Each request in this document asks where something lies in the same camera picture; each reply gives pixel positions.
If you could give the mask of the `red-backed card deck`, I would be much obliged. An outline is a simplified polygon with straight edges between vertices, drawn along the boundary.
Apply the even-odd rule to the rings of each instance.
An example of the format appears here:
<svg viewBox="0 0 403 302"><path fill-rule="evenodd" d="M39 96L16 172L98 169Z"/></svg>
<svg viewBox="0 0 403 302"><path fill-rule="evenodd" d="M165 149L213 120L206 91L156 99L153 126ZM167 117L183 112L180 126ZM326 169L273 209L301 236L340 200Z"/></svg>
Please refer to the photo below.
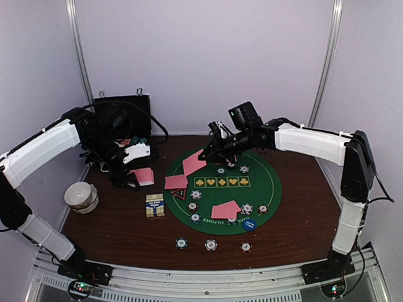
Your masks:
<svg viewBox="0 0 403 302"><path fill-rule="evenodd" d="M154 171L150 167L131 170L129 175L135 175L140 187L154 185Z"/></svg>

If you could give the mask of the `dealt red card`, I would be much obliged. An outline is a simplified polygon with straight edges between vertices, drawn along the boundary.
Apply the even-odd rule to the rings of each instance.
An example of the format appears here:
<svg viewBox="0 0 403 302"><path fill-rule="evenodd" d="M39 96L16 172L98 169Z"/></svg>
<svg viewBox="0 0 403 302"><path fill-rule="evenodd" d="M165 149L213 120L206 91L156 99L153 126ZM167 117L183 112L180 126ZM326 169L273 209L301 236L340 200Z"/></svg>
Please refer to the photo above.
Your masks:
<svg viewBox="0 0 403 302"><path fill-rule="evenodd" d="M165 189L184 189L187 185L188 180L184 174L165 177Z"/></svg>
<svg viewBox="0 0 403 302"><path fill-rule="evenodd" d="M184 189L187 188L188 182L187 181L176 181L170 183L170 189Z"/></svg>
<svg viewBox="0 0 403 302"><path fill-rule="evenodd" d="M201 155L202 152L203 149L200 149L182 161L183 172L185 176L189 176L207 165L207 162L205 160L198 159L198 156Z"/></svg>
<svg viewBox="0 0 403 302"><path fill-rule="evenodd" d="M221 204L220 210L222 218L236 218L237 214L241 212L241 208L234 200Z"/></svg>
<svg viewBox="0 0 403 302"><path fill-rule="evenodd" d="M239 208L232 205L216 205L212 207L211 218L213 219L234 219Z"/></svg>

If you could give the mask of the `green chip mat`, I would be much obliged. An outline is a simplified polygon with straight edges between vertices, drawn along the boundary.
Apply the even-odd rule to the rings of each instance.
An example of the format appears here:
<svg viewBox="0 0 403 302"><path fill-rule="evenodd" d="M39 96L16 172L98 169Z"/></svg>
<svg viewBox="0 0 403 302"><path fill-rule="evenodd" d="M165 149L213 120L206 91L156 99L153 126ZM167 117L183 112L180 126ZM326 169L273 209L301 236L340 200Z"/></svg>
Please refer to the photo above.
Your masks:
<svg viewBox="0 0 403 302"><path fill-rule="evenodd" d="M230 226L234 226L237 224L237 219L236 218L228 218L227 219L227 224Z"/></svg>
<svg viewBox="0 0 403 302"><path fill-rule="evenodd" d="M201 214L199 214L199 213L192 213L192 214L190 215L190 221L191 221L192 223L199 223L199 222L201 222L201 221L202 221L202 216L201 216Z"/></svg>

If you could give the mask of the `blue small blind button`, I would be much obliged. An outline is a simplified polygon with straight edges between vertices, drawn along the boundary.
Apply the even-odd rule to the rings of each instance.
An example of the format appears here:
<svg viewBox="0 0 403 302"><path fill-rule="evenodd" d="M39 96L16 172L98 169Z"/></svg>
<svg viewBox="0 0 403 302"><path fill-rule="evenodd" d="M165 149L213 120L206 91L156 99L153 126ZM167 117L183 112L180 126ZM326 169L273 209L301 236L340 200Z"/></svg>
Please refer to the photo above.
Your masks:
<svg viewBox="0 0 403 302"><path fill-rule="evenodd" d="M247 232L252 232L258 227L258 223L253 219L246 219L242 222L242 227Z"/></svg>

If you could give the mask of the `green chip stack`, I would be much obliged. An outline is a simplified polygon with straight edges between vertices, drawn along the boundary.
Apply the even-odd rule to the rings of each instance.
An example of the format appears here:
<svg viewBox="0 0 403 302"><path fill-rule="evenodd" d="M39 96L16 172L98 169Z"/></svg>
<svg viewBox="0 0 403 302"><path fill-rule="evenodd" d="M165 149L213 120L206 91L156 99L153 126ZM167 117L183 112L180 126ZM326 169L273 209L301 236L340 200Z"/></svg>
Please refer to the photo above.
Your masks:
<svg viewBox="0 0 403 302"><path fill-rule="evenodd" d="M178 249L185 249L188 246L188 241L185 238L178 238L175 242L175 246Z"/></svg>

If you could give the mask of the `blue white chip stack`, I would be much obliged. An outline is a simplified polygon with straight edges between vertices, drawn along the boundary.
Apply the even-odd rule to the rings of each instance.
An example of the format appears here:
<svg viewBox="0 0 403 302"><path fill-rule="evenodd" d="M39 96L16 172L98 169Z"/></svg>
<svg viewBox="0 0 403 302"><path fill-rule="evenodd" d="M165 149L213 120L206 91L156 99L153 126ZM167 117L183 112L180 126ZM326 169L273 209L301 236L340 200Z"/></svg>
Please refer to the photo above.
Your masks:
<svg viewBox="0 0 403 302"><path fill-rule="evenodd" d="M214 239L208 239L204 243L204 246L207 251L215 251L218 248L218 242Z"/></svg>

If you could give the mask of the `red black chip stack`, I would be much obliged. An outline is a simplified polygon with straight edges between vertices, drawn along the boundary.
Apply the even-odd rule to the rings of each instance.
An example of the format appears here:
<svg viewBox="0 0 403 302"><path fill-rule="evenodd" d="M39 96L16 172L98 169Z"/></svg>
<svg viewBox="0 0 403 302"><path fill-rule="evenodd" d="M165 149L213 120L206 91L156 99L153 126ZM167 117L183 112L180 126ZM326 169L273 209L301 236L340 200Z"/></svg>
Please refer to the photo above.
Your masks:
<svg viewBox="0 0 403 302"><path fill-rule="evenodd" d="M242 242L241 244L240 244L240 250L243 252L243 253L248 253L248 252L250 252L251 251L251 249L252 249L252 245L249 243L249 242Z"/></svg>

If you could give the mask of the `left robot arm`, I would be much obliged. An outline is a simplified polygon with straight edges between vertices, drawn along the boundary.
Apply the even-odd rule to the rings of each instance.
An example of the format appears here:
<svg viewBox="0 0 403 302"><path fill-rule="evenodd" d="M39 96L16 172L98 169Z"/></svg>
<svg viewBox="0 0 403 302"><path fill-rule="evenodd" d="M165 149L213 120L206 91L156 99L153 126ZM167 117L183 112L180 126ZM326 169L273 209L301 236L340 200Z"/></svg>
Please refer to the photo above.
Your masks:
<svg viewBox="0 0 403 302"><path fill-rule="evenodd" d="M76 279L89 276L84 251L40 218L18 192L24 180L47 162L78 145L95 162L108 168L108 180L117 188L138 191L134 170L142 159L156 158L156 142L144 147L121 147L118 140L130 136L133 123L119 106L120 100L104 101L107 108L92 112L92 105L76 107L1 156L1 223L3 232L16 231L46 249Z"/></svg>

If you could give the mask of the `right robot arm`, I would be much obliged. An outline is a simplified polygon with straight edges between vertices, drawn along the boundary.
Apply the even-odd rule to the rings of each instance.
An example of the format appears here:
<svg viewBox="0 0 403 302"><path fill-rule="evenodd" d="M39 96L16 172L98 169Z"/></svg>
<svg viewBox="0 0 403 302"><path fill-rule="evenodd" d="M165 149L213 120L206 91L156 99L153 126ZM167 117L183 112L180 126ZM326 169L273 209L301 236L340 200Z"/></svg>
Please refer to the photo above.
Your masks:
<svg viewBox="0 0 403 302"><path fill-rule="evenodd" d="M286 118L267 123L248 122L243 124L239 133L225 138L215 122L211 122L209 127L212 140L199 155L199 160L225 165L234 163L247 150L260 148L309 155L343 168L341 216L322 270L331 278L344 271L363 229L373 182L379 179L366 133L333 133L307 128Z"/></svg>

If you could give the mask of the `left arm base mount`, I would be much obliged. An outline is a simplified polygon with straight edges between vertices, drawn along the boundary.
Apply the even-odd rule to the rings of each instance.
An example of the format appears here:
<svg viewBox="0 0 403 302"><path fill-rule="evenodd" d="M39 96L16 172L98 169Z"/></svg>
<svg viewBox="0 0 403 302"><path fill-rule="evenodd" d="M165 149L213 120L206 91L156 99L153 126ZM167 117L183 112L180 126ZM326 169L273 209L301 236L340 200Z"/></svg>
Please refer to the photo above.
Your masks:
<svg viewBox="0 0 403 302"><path fill-rule="evenodd" d="M98 264L94 262L85 262L83 272L73 272L72 269L68 270L61 264L57 269L57 273L72 279L78 279L90 284L107 286L109 285L113 268L105 264Z"/></svg>

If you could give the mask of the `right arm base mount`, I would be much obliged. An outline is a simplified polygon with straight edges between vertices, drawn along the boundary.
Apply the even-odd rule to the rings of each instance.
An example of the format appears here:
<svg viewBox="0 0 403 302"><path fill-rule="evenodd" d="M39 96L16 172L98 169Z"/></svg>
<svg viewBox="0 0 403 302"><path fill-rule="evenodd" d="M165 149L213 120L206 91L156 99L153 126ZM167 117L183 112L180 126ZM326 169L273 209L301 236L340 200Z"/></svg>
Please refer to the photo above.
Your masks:
<svg viewBox="0 0 403 302"><path fill-rule="evenodd" d="M356 271L353 264L342 268L332 267L327 260L305 264L301 266L302 275L306 285L341 278Z"/></svg>

